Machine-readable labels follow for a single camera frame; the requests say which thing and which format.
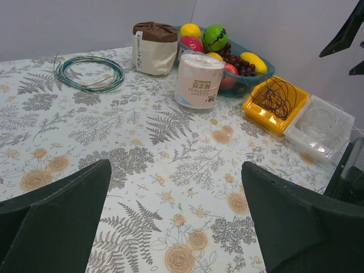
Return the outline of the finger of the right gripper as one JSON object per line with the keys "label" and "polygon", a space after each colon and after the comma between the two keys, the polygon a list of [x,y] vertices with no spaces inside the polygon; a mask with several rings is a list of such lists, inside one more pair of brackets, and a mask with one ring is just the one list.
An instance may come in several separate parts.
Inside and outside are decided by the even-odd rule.
{"label": "finger of the right gripper", "polygon": [[357,64],[349,71],[349,76],[364,75],[364,61]]}
{"label": "finger of the right gripper", "polygon": [[358,1],[354,10],[333,40],[321,51],[319,57],[325,57],[350,48],[357,32],[363,24],[363,0]]}

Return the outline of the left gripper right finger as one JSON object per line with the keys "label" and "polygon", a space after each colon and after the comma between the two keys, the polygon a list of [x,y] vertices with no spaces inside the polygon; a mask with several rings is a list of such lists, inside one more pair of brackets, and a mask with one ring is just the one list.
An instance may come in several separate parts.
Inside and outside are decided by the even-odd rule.
{"label": "left gripper right finger", "polygon": [[241,175],[267,272],[363,272],[363,207],[252,162]]}

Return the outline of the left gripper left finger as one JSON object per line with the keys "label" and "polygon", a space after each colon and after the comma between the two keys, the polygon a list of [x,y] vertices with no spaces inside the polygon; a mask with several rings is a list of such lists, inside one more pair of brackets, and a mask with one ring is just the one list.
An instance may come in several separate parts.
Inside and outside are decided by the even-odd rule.
{"label": "left gripper left finger", "polygon": [[1,202],[1,272],[85,272],[111,179],[99,160]]}

